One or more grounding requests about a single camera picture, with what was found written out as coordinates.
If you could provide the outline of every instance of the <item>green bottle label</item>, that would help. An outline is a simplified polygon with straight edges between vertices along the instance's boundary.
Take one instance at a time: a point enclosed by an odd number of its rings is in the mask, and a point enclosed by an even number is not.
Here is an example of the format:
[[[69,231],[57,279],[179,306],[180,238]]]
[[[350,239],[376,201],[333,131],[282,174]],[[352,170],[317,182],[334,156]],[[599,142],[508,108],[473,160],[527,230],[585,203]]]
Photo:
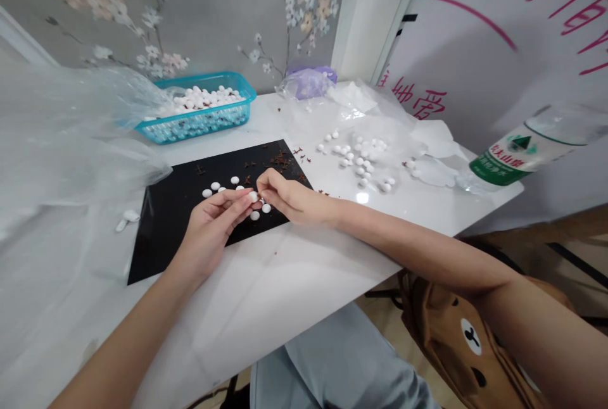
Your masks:
[[[477,157],[469,167],[484,181],[507,186],[574,151],[578,146],[584,145],[545,137],[522,124]]]

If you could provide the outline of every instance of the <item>plastic bottle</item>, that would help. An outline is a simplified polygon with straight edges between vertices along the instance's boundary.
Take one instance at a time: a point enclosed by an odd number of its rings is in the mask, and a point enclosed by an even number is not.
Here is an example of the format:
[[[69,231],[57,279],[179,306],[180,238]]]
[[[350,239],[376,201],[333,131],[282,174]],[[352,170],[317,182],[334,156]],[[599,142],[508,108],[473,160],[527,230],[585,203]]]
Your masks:
[[[608,134],[608,113],[582,104],[547,105],[463,169],[456,183],[495,192]]]

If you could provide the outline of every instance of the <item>black mat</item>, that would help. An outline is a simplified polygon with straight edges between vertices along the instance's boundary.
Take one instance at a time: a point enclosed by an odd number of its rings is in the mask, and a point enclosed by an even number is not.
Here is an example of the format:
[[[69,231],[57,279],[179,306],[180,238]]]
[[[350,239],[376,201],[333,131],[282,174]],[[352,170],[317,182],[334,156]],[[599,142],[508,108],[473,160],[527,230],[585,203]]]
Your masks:
[[[309,164],[310,155],[302,158],[303,155],[293,154],[284,140],[279,140],[174,166],[167,178],[146,188],[127,284],[167,268],[186,233],[190,212],[204,200],[202,192],[211,189],[212,182],[233,189],[230,178],[238,176],[243,187],[256,189],[257,178],[273,167],[285,178],[312,189],[302,171],[303,165]],[[289,222],[274,208],[268,214],[260,214],[259,220],[247,218],[238,225],[226,246]]]

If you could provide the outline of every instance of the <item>plastic basket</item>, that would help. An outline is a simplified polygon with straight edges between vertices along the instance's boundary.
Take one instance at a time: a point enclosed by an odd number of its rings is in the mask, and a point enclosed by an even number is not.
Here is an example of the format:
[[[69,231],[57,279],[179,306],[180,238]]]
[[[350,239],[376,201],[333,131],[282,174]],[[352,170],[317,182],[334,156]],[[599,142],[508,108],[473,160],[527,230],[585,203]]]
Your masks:
[[[220,85],[237,89],[244,98],[241,102],[222,105],[207,110],[197,110],[184,115],[170,116],[152,121],[141,122],[135,129],[157,144],[169,144],[199,135],[207,135],[219,130],[245,124],[251,113],[251,102],[257,94],[247,80],[236,72],[218,72],[197,75],[155,83],[161,89],[171,86],[216,91]]]

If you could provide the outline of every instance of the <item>floral wallpaper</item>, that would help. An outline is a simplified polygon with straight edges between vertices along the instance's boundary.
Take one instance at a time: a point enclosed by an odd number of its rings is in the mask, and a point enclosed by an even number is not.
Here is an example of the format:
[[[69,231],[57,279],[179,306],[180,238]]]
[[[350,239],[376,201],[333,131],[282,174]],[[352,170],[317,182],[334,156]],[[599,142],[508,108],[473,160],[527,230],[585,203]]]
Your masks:
[[[341,0],[0,0],[63,65],[151,80],[235,70],[260,92],[331,61]]]

